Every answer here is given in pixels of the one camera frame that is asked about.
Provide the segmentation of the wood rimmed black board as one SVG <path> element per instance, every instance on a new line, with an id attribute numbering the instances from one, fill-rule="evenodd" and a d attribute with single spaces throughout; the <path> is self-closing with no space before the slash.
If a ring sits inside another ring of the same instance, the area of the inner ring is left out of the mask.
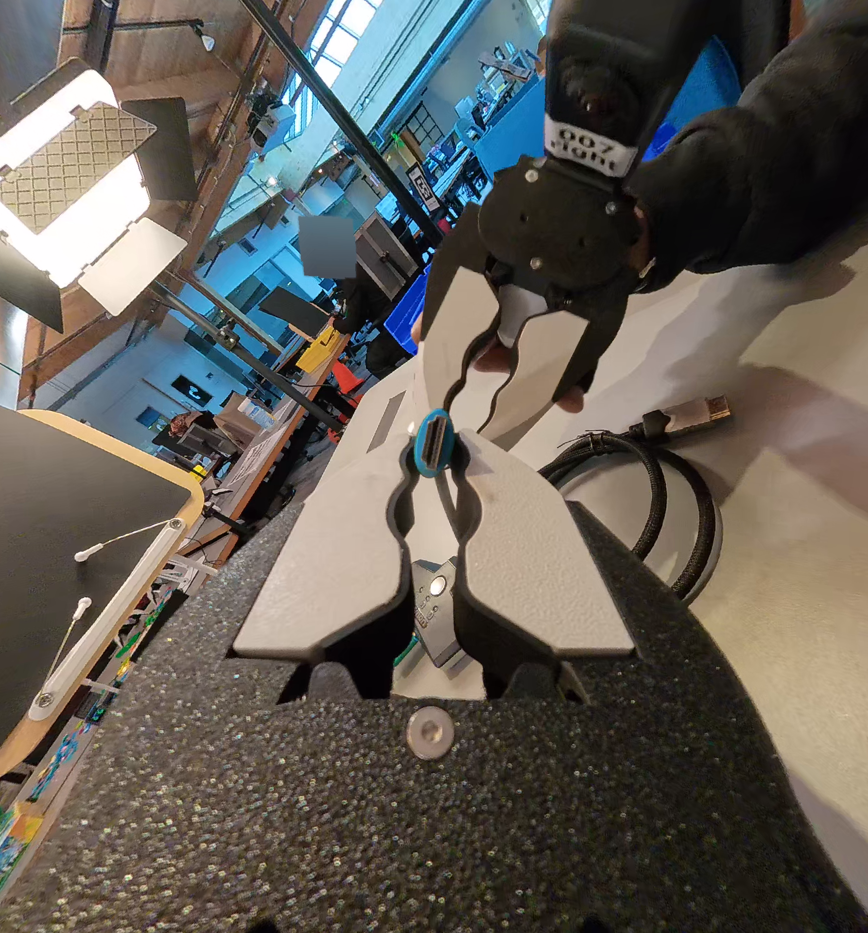
<path id="1" fill-rule="evenodd" d="M 0 406 L 0 777 L 44 741 L 83 685 L 44 721 L 27 717 L 60 653 L 160 528 L 187 522 L 175 553 L 204 504 L 199 482 L 178 467 L 65 415 Z"/>

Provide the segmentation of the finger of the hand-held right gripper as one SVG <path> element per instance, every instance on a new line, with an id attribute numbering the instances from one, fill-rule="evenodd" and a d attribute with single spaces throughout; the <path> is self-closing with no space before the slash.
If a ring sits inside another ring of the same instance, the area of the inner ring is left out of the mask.
<path id="1" fill-rule="evenodd" d="M 472 359 L 496 334 L 498 297 L 484 274 L 460 267 L 435 311 L 424 312 L 428 328 L 417 355 L 413 428 L 434 411 L 449 412 L 463 388 Z"/>
<path id="2" fill-rule="evenodd" d="M 512 346 L 510 373 L 494 394 L 478 434 L 495 445 L 515 445 L 556 402 L 589 323 L 569 311 L 528 318 Z"/>

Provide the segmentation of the long wooden workbench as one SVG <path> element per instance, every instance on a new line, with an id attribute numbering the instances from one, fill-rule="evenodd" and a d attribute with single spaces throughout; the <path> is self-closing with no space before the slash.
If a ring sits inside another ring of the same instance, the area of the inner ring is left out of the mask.
<path id="1" fill-rule="evenodd" d="M 328 385 L 333 367 L 339 362 L 347 344 L 349 338 L 345 336 L 334 339 L 327 358 L 318 363 L 312 372 L 304 373 L 295 384 L 300 395 L 326 414 L 326 418 L 323 421 L 318 420 L 318 423 L 332 426 L 336 430 L 340 430 L 346 423 L 354 407 L 346 398 L 343 399 L 342 408 L 333 403 L 323 403 L 318 399 L 318 394 Z M 204 523 L 200 531 L 193 532 L 197 538 L 213 535 L 216 527 L 214 521 L 219 516 L 239 521 L 254 492 L 272 467 L 279 462 L 295 430 L 309 416 L 314 416 L 312 410 L 291 397 L 285 397 L 281 401 L 275 412 L 273 426 L 262 430 L 253 438 L 218 486 L 206 488 Z"/>

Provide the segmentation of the black easel board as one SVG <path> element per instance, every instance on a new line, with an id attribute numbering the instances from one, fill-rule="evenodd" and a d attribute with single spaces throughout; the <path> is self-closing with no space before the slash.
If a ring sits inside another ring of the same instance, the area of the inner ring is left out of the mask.
<path id="1" fill-rule="evenodd" d="M 303 297 L 277 287 L 260 302 L 259 309 L 285 323 L 309 341 L 318 338 L 330 322 L 330 315 Z"/>

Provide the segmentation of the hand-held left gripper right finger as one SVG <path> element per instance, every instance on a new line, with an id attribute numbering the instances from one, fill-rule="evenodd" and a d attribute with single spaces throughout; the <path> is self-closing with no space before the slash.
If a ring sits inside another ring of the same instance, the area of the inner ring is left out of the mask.
<path id="1" fill-rule="evenodd" d="M 460 430 L 453 469 L 454 631 L 479 663 L 558 663 L 635 644 L 563 496 L 492 441 Z"/>

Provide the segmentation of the black light stand pole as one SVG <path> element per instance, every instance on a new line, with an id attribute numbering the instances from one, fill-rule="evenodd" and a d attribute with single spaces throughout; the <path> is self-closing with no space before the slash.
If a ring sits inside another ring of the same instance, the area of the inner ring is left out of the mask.
<path id="1" fill-rule="evenodd" d="M 380 178 L 389 192 L 396 198 L 398 205 L 403 208 L 419 227 L 419 230 L 428 238 L 430 243 L 438 247 L 443 234 L 436 223 L 426 213 L 421 204 L 418 204 L 412 193 L 384 158 L 372 145 L 370 138 L 358 127 L 358 123 L 336 97 L 324 79 L 319 76 L 306 54 L 297 46 L 290 33 L 282 26 L 277 14 L 265 4 L 264 1 L 241 1 L 241 5 L 260 27 L 266 39 L 277 48 L 282 57 L 300 76 L 301 83 L 308 87 L 313 97 L 328 112 L 333 122 L 347 136 L 355 146 L 358 154 L 367 162 L 370 169 Z"/>

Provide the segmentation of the black hdmi switch box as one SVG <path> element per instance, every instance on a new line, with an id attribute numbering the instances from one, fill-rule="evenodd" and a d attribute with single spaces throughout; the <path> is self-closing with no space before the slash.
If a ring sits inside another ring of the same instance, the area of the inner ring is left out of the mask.
<path id="1" fill-rule="evenodd" d="M 441 564 L 420 559 L 412 563 L 415 627 L 408 646 L 394 659 L 396 677 L 404 677 L 417 666 L 424 651 L 437 669 L 453 680 L 470 658 L 460 647 L 454 627 L 453 592 L 457 556 Z"/>

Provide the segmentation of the person's right forearm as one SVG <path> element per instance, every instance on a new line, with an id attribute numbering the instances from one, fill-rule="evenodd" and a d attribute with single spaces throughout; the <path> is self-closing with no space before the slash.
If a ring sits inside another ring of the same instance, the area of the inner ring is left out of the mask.
<path id="1" fill-rule="evenodd" d="M 677 133 L 633 175 L 640 293 L 683 271 L 785 264 L 868 203 L 868 2 L 830 2 L 736 105 Z"/>

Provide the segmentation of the white stand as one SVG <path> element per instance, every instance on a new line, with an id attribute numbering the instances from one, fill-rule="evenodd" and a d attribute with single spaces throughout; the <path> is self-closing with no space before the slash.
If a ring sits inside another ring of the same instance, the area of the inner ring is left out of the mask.
<path id="1" fill-rule="evenodd" d="M 119 632 L 120 626 L 132 615 L 134 606 L 150 589 L 161 569 L 183 540 L 187 530 L 184 519 L 173 518 L 160 528 L 134 569 L 117 592 L 108 599 L 90 627 L 76 643 L 59 655 L 42 688 L 35 695 L 27 712 L 33 722 L 44 721 L 57 711 L 89 673 L 95 661 Z"/>

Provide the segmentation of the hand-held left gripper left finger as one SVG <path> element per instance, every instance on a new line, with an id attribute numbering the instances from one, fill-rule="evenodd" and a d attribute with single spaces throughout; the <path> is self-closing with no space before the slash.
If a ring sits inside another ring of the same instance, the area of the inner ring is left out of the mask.
<path id="1" fill-rule="evenodd" d="M 328 467 L 235 637 L 240 657 L 318 663 L 411 589 L 396 505 L 409 487 L 409 437 Z"/>

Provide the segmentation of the studio light panel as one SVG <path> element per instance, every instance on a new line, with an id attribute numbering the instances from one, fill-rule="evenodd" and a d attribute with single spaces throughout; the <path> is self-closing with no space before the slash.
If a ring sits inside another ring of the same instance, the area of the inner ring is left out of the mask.
<path id="1" fill-rule="evenodd" d="M 120 101 L 78 58 L 0 112 L 0 297 L 65 329 L 63 297 L 82 289 L 121 315 L 186 249 L 153 219 L 198 188 L 182 97 Z"/>

